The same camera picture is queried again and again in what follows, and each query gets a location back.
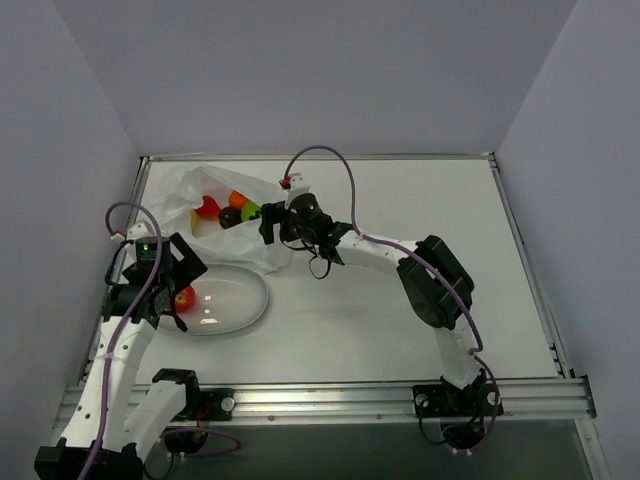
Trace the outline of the green fake fruit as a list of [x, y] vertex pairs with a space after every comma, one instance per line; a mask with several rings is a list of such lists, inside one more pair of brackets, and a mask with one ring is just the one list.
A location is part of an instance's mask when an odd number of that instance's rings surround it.
[[248, 222], [252, 220], [260, 219], [262, 216], [261, 207], [254, 202], [247, 202], [244, 204], [241, 210], [241, 220]]

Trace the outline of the dark fake fruit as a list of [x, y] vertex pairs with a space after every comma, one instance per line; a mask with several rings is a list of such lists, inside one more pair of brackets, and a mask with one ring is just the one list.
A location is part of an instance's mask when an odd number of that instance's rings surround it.
[[242, 223], [242, 213], [240, 210], [227, 206], [220, 210], [218, 222], [222, 229], [227, 230]]

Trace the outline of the white plastic bag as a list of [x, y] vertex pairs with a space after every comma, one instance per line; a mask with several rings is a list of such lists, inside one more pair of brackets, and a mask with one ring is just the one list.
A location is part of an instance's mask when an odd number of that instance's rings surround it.
[[234, 191], [258, 205], [284, 198], [279, 185], [245, 173], [209, 164], [155, 164], [143, 201], [163, 233], [180, 233], [206, 263], [244, 262], [268, 272], [286, 267], [292, 252], [279, 243], [266, 245], [258, 219], [229, 229], [222, 228], [218, 220], [200, 219], [192, 224], [193, 211], [204, 205], [205, 196], [224, 208]]

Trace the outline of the red fake apple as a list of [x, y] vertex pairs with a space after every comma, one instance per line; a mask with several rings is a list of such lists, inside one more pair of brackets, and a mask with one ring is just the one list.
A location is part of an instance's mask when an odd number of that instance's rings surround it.
[[194, 308], [196, 302], [196, 291], [192, 286], [188, 286], [175, 295], [172, 309], [178, 313], [188, 312]]

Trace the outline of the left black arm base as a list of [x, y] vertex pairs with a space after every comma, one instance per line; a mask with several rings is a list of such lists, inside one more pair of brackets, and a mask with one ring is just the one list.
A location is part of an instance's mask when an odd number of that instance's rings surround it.
[[175, 417], [175, 421], [193, 421], [196, 432], [169, 434], [163, 433], [163, 443], [167, 450], [174, 454], [196, 454], [209, 438], [204, 427], [210, 422], [229, 422], [235, 408], [235, 391], [231, 388], [203, 390], [196, 403], [187, 406]]

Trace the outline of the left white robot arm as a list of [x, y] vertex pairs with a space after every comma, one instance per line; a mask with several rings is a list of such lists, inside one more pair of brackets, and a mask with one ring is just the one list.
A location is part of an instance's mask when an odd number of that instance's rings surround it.
[[123, 244], [133, 262], [103, 304], [98, 348], [71, 419], [57, 443], [36, 454], [34, 469], [41, 479], [141, 479], [146, 457], [166, 426], [201, 409], [195, 372], [170, 368], [154, 375], [149, 399], [134, 410], [128, 405], [161, 317], [172, 317], [186, 331], [175, 298], [207, 267], [178, 233]]

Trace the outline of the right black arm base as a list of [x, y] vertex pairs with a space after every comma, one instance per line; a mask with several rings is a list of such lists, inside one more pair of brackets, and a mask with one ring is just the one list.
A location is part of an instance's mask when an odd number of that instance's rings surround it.
[[[414, 413], [422, 437], [433, 446], [471, 455], [493, 431], [504, 414], [502, 399], [493, 384], [470, 385], [463, 390], [446, 382], [412, 387]], [[428, 419], [440, 420], [440, 437], [430, 438]]]

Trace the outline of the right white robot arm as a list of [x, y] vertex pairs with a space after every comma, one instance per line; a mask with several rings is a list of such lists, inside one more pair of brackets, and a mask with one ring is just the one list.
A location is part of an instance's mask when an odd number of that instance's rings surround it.
[[276, 237], [299, 241], [331, 264], [398, 278], [413, 312], [434, 331], [445, 403], [464, 413], [479, 402], [491, 375], [478, 357], [484, 345], [471, 316], [474, 282], [441, 238], [401, 242], [367, 235], [354, 221], [325, 213], [312, 193], [262, 205], [259, 232], [267, 245]]

